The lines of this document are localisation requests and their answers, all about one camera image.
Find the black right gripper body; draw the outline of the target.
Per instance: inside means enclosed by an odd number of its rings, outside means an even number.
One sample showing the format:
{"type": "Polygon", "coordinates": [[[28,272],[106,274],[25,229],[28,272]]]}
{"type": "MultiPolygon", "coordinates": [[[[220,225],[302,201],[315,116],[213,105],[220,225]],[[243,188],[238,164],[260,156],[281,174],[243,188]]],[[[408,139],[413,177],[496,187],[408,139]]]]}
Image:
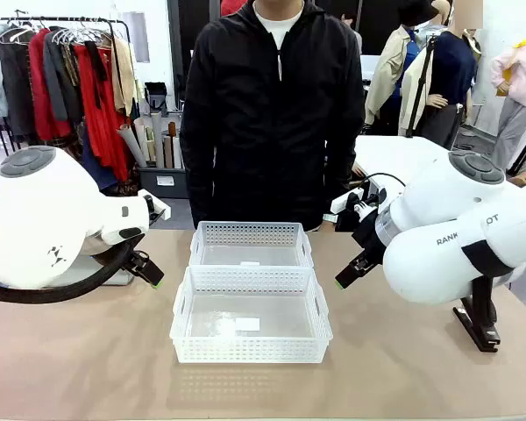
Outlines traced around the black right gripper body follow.
{"type": "Polygon", "coordinates": [[[386,246],[379,239],[376,233],[375,223],[378,217],[378,211],[373,210],[364,219],[359,222],[352,233],[352,238],[360,246],[362,251],[359,254],[360,259],[365,260],[382,260],[386,246]]]}

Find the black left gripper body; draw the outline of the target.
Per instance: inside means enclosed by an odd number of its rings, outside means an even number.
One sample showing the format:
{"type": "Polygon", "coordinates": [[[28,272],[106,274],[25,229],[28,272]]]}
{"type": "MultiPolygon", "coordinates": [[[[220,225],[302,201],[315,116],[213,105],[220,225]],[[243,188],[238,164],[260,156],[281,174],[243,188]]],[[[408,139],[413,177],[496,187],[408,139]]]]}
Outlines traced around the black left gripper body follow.
{"type": "Polygon", "coordinates": [[[132,250],[126,259],[123,270],[129,273],[142,273],[150,262],[149,254],[141,250],[132,250]]]}

